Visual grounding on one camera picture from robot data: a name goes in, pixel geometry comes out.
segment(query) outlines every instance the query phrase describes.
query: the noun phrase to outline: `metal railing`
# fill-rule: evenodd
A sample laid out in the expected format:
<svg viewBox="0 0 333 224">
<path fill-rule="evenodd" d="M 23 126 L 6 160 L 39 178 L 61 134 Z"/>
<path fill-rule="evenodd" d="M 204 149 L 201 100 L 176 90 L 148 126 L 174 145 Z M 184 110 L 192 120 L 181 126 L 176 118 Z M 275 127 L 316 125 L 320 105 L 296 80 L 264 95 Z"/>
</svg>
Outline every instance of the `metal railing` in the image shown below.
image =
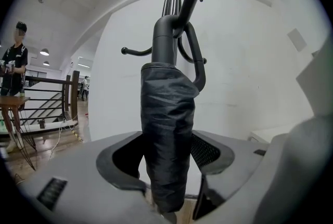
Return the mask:
<svg viewBox="0 0 333 224">
<path fill-rule="evenodd" d="M 22 118 L 21 115 L 21 121 L 23 121 L 23 125 L 27 123 L 28 121 L 33 121 L 30 124 L 33 124 L 37 120 L 43 120 L 47 118 L 66 118 L 66 113 L 69 112 L 69 105 L 70 105 L 70 117 L 72 120 L 78 120 L 78 85 L 79 85 L 79 71 L 73 71 L 72 74 L 72 79 L 70 75 L 67 75 L 66 80 L 57 80 L 57 79 L 49 79 L 49 78 L 40 78 L 40 77 L 34 77 L 34 76 L 26 76 L 25 80 L 26 81 L 32 81 L 32 82 L 43 82 L 43 83 L 52 83 L 52 84 L 60 84 L 61 85 L 61 90 L 46 90 L 46 89 L 34 89 L 34 88 L 29 88 L 26 89 L 26 91 L 32 91 L 32 92 L 53 92 L 56 93 L 54 96 L 52 96 L 50 99 L 45 99 L 45 98 L 38 98 L 38 97 L 33 97 L 31 96 L 30 101 L 45 101 L 39 108 L 24 108 L 24 111 L 33 111 L 29 116 L 27 117 L 28 114 L 25 114 L 25 118 Z M 50 107 L 47 107 L 46 105 L 50 102 L 53 101 Z M 51 115 L 54 111 L 61 109 L 61 114 L 56 114 L 56 115 Z M 38 113 L 39 111 L 42 111 L 38 116 L 34 117 L 34 114 Z"/>
</svg>

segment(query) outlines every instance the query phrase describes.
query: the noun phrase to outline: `black pole knob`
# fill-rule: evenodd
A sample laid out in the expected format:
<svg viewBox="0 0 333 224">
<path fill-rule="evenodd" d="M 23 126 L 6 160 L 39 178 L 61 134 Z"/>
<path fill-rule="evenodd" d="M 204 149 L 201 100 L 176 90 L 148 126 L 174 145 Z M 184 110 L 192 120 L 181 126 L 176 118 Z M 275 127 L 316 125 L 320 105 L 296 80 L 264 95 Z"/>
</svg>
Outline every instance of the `black pole knob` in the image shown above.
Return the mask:
<svg viewBox="0 0 333 224">
<path fill-rule="evenodd" d="M 127 53 L 126 53 L 126 50 L 127 50 L 127 48 L 126 47 L 123 47 L 122 49 L 121 49 L 121 53 L 123 53 L 124 55 L 126 55 Z"/>
</svg>

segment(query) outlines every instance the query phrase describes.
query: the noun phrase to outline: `wooden floor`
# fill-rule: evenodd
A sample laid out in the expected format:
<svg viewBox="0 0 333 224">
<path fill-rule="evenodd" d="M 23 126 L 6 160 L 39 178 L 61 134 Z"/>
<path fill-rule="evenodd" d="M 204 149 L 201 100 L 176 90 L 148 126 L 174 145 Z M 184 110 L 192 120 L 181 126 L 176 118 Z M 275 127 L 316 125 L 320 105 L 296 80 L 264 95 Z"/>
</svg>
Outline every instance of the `wooden floor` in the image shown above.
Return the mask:
<svg viewBox="0 0 333 224">
<path fill-rule="evenodd" d="M 74 130 L 79 134 L 79 136 L 83 140 L 85 139 L 84 127 L 87 125 L 87 118 L 85 115 L 86 113 L 88 113 L 88 102 L 79 100 L 78 101 L 79 124 L 74 128 Z M 59 131 L 45 133 L 40 136 L 38 135 L 38 137 L 34 136 L 37 152 L 26 142 L 24 142 L 25 147 L 27 149 L 27 153 L 32 161 L 33 166 L 36 169 L 39 169 L 47 165 L 47 162 L 51 155 L 52 148 L 57 143 L 58 138 L 59 138 Z M 74 148 L 79 144 L 82 143 L 78 141 L 78 139 L 74 136 L 71 130 L 63 129 L 61 132 L 59 144 L 54 149 L 52 158 L 57 156 L 60 152 L 67 151 L 68 149 Z M 19 183 L 27 179 L 30 175 L 34 173 L 34 170 L 26 162 L 26 160 L 23 158 L 19 150 L 15 150 L 14 152 L 9 154 L 9 158 L 6 162 L 6 165 L 16 183 Z M 147 203 L 153 207 L 150 190 L 148 190 L 146 193 L 146 200 Z M 183 208 L 176 213 L 177 224 L 193 223 L 192 214 L 195 207 L 195 202 L 196 200 L 185 200 Z"/>
</svg>

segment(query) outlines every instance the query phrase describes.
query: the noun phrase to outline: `man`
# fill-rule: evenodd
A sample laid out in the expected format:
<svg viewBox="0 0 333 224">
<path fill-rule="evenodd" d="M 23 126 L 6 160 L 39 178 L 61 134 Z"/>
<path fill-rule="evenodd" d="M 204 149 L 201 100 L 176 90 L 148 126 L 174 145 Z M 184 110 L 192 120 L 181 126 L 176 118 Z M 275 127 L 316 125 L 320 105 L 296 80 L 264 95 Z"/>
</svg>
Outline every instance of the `man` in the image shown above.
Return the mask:
<svg viewBox="0 0 333 224">
<path fill-rule="evenodd" d="M 88 76 L 85 76 L 82 84 L 83 84 L 83 90 L 82 90 L 82 101 L 84 101 L 83 99 L 83 95 L 85 94 L 86 99 L 88 100 L 88 81 L 87 81 Z"/>
<path fill-rule="evenodd" d="M 1 96 L 17 96 L 23 87 L 22 76 L 25 74 L 25 66 L 28 64 L 28 50 L 22 43 L 26 32 L 27 25 L 23 22 L 18 22 L 14 32 L 15 44 L 6 50 L 2 58 L 4 60 L 4 65 L 2 66 L 2 73 L 4 74 L 4 78 L 0 92 Z M 9 63 L 14 65 L 12 71 L 6 69 L 6 65 Z M 2 109 L 2 115 L 4 119 L 8 117 L 8 110 Z M 23 141 L 20 133 L 21 127 L 19 116 L 15 116 L 14 114 L 14 120 L 17 139 L 12 131 L 11 122 L 5 121 L 6 128 L 10 136 L 10 143 L 7 147 L 8 153 L 13 151 L 17 145 L 19 148 L 23 147 Z"/>
</svg>

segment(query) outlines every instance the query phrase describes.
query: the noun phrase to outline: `cable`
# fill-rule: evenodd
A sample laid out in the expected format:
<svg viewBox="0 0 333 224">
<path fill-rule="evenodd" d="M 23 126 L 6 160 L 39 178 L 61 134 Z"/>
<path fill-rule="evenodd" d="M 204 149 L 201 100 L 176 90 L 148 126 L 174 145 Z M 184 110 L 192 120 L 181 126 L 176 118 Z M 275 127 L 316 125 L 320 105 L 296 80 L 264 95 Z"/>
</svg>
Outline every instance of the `cable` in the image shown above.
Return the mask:
<svg viewBox="0 0 333 224">
<path fill-rule="evenodd" d="M 16 131 L 16 126 L 15 126 L 15 124 L 17 124 L 19 127 L 20 127 L 20 133 L 21 134 L 23 134 L 24 133 L 24 131 L 23 131 L 23 129 L 21 128 L 21 124 L 18 124 L 17 123 L 17 120 L 14 118 L 14 121 L 13 121 L 13 124 L 14 124 L 14 128 L 15 128 L 15 131 Z M 37 149 L 36 149 L 36 145 L 35 145 L 35 143 L 34 143 L 34 141 L 32 140 L 32 138 L 31 137 L 29 137 L 28 135 L 26 135 L 26 136 L 23 136 L 23 138 L 24 138 L 24 140 L 34 149 L 34 150 L 36 150 L 37 151 Z"/>
<path fill-rule="evenodd" d="M 74 131 L 74 125 L 73 125 L 73 128 L 72 128 L 72 127 L 68 124 L 68 119 L 65 119 L 65 118 L 64 118 L 63 121 L 67 123 L 68 127 L 70 128 L 70 130 L 72 131 L 72 133 L 76 136 L 76 138 L 77 138 L 81 143 L 83 143 L 82 138 L 79 136 L 79 134 L 78 134 L 76 131 Z"/>
<path fill-rule="evenodd" d="M 59 141 L 60 141 L 60 136 L 61 136 L 61 132 L 62 132 L 62 122 L 61 122 L 61 124 L 60 124 L 60 127 L 59 127 L 59 138 L 58 138 L 58 142 L 56 143 L 56 145 L 52 148 L 52 150 L 51 150 L 51 155 L 50 155 L 50 157 L 49 157 L 49 161 L 50 161 L 50 159 L 52 158 L 52 154 L 53 154 L 53 151 L 55 150 L 55 148 L 58 146 L 58 144 L 59 144 Z"/>
<path fill-rule="evenodd" d="M 16 130 L 16 126 L 15 126 L 15 118 L 14 118 L 14 131 L 15 131 L 15 134 L 17 135 L 17 130 Z M 30 167 L 33 170 L 36 170 L 35 167 L 32 164 L 32 161 L 29 158 L 28 152 L 27 152 L 27 150 L 26 150 L 26 148 L 24 146 L 23 141 L 22 141 L 22 143 L 23 143 L 23 145 L 22 145 L 21 142 L 20 142 L 20 140 L 19 140 L 19 138 L 17 138 L 17 140 L 15 140 L 15 137 L 14 137 L 14 142 L 16 143 L 17 146 L 18 146 L 17 142 L 19 142 L 19 144 L 21 146 L 20 153 L 24 157 L 25 161 L 30 165 Z"/>
<path fill-rule="evenodd" d="M 25 128 L 25 131 L 28 133 L 28 130 L 27 130 L 27 128 L 26 128 L 24 122 L 23 122 L 23 125 L 24 125 L 24 128 Z"/>
<path fill-rule="evenodd" d="M 69 71 L 66 73 L 66 76 L 65 76 L 64 78 L 61 78 L 60 80 L 65 79 L 65 78 L 67 77 L 67 75 L 69 74 L 69 72 L 71 71 L 72 68 L 73 68 L 73 67 L 70 67 L 70 68 L 69 68 Z"/>
<path fill-rule="evenodd" d="M 67 122 L 67 125 L 69 126 L 69 128 L 73 131 L 73 129 L 71 128 L 71 126 L 68 124 L 68 121 L 73 121 L 76 117 L 78 116 L 78 114 L 76 114 L 76 116 L 74 118 L 72 118 L 71 120 L 68 120 L 65 116 L 65 118 L 62 119 L 63 122 Z"/>
<path fill-rule="evenodd" d="M 27 112 L 26 112 L 26 110 L 24 111 L 24 115 L 25 115 L 25 118 L 27 118 Z"/>
<path fill-rule="evenodd" d="M 21 179 L 19 182 L 16 182 L 16 176 L 18 176 L 18 177 Z M 16 173 L 16 174 L 14 175 L 14 182 L 16 182 L 16 183 L 15 183 L 16 185 L 18 185 L 19 183 L 21 183 L 21 182 L 23 182 L 23 181 L 25 181 L 25 179 L 23 179 L 20 175 L 18 175 L 18 173 Z"/>
</svg>

